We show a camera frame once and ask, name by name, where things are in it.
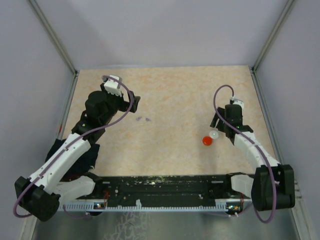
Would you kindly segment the white earbud charging case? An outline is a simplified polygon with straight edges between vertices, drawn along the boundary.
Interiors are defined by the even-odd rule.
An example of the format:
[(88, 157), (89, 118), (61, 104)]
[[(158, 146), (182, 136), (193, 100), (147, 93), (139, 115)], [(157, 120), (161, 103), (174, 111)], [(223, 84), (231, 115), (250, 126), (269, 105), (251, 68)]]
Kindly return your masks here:
[(216, 130), (211, 130), (211, 131), (209, 132), (209, 137), (210, 137), (211, 139), (213, 139), (213, 140), (216, 140), (216, 139), (219, 138), (219, 132), (216, 131)]

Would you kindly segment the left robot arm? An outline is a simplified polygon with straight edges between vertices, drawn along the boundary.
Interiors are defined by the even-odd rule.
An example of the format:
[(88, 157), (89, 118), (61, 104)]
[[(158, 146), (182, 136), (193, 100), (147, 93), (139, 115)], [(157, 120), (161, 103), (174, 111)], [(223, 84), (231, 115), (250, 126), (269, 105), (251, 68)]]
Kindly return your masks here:
[(26, 217), (34, 216), (45, 222), (55, 215), (58, 208), (65, 208), (67, 203), (79, 197), (90, 195), (97, 199), (103, 195), (104, 186), (98, 183), (99, 177), (90, 172), (75, 180), (60, 182), (74, 163), (105, 133), (105, 129), (123, 119), (111, 121), (117, 112), (127, 115), (137, 111), (141, 98), (133, 91), (127, 91), (129, 101), (125, 101), (118, 84), (102, 83), (100, 88), (88, 95), (80, 120), (62, 146), (28, 178), (21, 176), (15, 181), (17, 199), (12, 211), (17, 218), (22, 218), (17, 212), (17, 207), (21, 207), (28, 212)]

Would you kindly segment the red earbud charging case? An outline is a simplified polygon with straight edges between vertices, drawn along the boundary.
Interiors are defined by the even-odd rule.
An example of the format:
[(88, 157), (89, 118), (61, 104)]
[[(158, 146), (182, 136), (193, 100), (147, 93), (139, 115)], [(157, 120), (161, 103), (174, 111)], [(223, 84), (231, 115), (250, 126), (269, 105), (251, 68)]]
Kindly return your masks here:
[(210, 137), (210, 136), (204, 136), (202, 138), (202, 143), (205, 145), (205, 146), (210, 146), (212, 143), (213, 143), (213, 139)]

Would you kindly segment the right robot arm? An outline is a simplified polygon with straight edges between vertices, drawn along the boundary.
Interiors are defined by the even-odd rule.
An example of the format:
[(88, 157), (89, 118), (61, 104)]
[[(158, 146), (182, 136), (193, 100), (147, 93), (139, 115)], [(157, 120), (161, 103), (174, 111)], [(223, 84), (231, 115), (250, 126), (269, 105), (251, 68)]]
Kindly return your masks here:
[(225, 133), (255, 170), (254, 176), (231, 173), (229, 182), (223, 185), (223, 192), (229, 198), (239, 193), (252, 200), (258, 211), (289, 209), (295, 206), (294, 170), (289, 164), (274, 159), (257, 140), (249, 125), (243, 124), (243, 107), (232, 103), (218, 107), (210, 127)]

